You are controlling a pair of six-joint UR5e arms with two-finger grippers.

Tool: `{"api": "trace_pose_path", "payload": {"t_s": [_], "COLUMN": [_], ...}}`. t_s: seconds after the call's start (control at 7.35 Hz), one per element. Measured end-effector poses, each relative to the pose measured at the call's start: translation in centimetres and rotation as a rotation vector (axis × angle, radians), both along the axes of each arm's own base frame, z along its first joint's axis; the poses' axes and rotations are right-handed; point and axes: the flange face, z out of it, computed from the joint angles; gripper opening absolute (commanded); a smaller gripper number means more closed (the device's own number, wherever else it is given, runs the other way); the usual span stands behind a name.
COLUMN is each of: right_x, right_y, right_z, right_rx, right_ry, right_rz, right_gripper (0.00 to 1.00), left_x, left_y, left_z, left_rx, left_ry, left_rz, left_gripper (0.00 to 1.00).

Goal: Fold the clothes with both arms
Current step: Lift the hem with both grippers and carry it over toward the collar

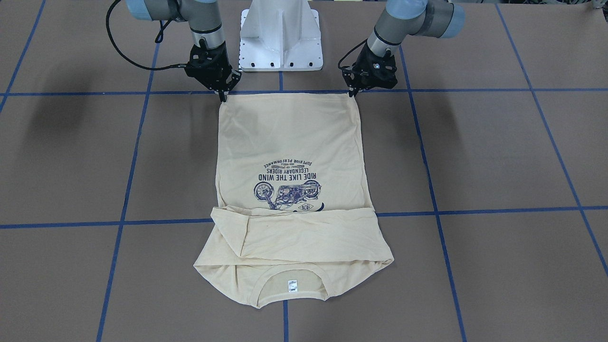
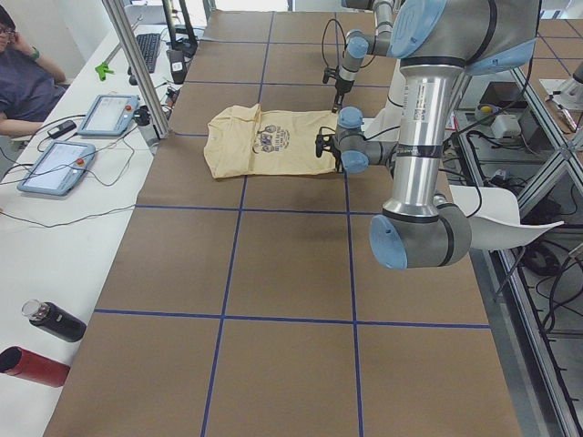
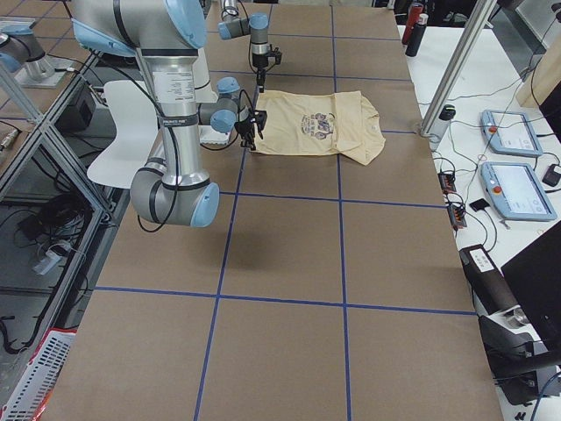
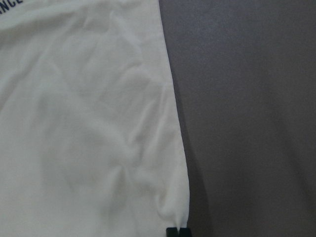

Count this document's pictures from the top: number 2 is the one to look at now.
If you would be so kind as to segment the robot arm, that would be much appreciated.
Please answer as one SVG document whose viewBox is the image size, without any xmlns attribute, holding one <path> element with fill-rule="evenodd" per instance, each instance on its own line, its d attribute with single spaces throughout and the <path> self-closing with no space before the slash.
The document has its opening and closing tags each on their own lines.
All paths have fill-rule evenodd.
<svg viewBox="0 0 583 437">
<path fill-rule="evenodd" d="M 394 20 L 402 3 L 402 1 L 394 0 L 341 1 L 345 8 L 372 12 L 375 28 L 373 34 L 366 34 L 359 29 L 349 31 L 345 36 L 342 61 L 336 68 L 327 67 L 324 70 L 323 83 L 329 79 L 335 81 L 333 113 L 342 109 L 344 97 L 352 90 L 366 56 L 391 56 L 389 52 Z"/>
<path fill-rule="evenodd" d="M 436 189 L 455 82 L 461 75 L 527 63 L 534 54 L 541 4 L 355 1 L 353 8 L 373 12 L 376 27 L 371 35 L 350 32 L 343 61 L 333 72 L 338 121 L 332 150 L 348 173 L 380 164 L 394 172 L 392 195 L 370 225 L 373 254 L 388 269 L 456 263 L 470 248 L 470 223 Z M 360 110 L 343 105 L 368 55 L 400 62 L 404 102 L 394 145 L 366 136 Z"/>
</svg>

